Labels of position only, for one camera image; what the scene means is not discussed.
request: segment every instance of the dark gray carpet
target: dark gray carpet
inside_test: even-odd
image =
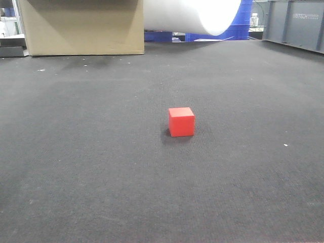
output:
[[[0,75],[0,242],[324,242],[323,55],[148,44]],[[195,137],[169,136],[178,106]]]

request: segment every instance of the red block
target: red block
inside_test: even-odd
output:
[[[169,109],[169,130],[171,137],[194,135],[195,116],[189,107]]]

